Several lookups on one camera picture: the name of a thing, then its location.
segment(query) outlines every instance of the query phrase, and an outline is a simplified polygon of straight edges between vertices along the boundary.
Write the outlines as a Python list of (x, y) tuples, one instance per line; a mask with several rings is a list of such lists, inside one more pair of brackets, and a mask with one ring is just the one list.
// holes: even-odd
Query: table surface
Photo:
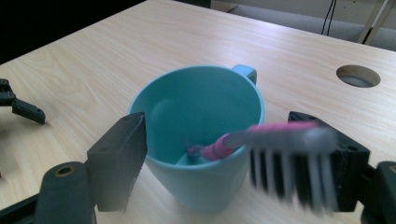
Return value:
[[(246, 64), (257, 69), (265, 121), (291, 110), (316, 116), (372, 150), (370, 164), (396, 160), (396, 53), (172, 1), (147, 1), (0, 66), (18, 98), (45, 125), (0, 110), (0, 209), (37, 194), (44, 173), (87, 150), (152, 79), (179, 67)], [(357, 88), (336, 70), (357, 64), (381, 82)], [(98, 223), (360, 223), (355, 213), (316, 216), (253, 190), (248, 178), (230, 206), (202, 215), (180, 205), (143, 167), (125, 214)]]

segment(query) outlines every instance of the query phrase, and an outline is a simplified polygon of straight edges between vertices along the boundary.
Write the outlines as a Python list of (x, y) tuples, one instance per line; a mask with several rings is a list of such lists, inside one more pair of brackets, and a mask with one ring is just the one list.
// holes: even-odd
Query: black clamp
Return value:
[(0, 106), (12, 106), (12, 113), (44, 124), (46, 114), (35, 105), (30, 105), (20, 99), (12, 91), (7, 79), (0, 78)]

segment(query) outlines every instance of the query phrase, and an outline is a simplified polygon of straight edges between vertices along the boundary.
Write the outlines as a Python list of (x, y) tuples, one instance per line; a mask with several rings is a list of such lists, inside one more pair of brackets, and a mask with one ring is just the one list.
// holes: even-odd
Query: toothbrush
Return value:
[(315, 122), (289, 122), (273, 123), (264, 125), (253, 125), (246, 131), (237, 133), (226, 133), (214, 144), (203, 147), (200, 145), (191, 146), (187, 153), (191, 157), (203, 157), (209, 161), (217, 161), (231, 155), (231, 153), (242, 145), (250, 145), (260, 141), (266, 141), (266, 145), (289, 140), (301, 140), (297, 135), (303, 135), (304, 131), (315, 128)]
[(313, 121), (288, 122), (226, 133), (210, 146), (189, 147), (187, 153), (217, 161), (230, 156), (236, 147), (246, 146), (256, 189), (287, 203), (295, 192), (300, 204), (320, 213), (337, 210), (330, 159), (335, 143), (332, 129)]

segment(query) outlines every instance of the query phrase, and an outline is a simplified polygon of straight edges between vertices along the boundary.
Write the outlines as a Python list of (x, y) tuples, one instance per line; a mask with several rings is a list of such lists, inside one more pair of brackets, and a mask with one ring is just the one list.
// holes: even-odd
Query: hole in table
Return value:
[(336, 74), (343, 82), (354, 87), (370, 88), (381, 82), (381, 77), (377, 72), (360, 65), (341, 66)]

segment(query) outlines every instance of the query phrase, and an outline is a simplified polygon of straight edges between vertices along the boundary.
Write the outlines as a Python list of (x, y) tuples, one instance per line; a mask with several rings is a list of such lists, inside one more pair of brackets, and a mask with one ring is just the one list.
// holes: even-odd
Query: mug handle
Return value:
[(241, 75), (242, 77), (248, 78), (254, 85), (257, 82), (257, 71), (256, 69), (243, 65), (238, 64), (234, 66), (231, 70), (235, 71), (237, 74)]

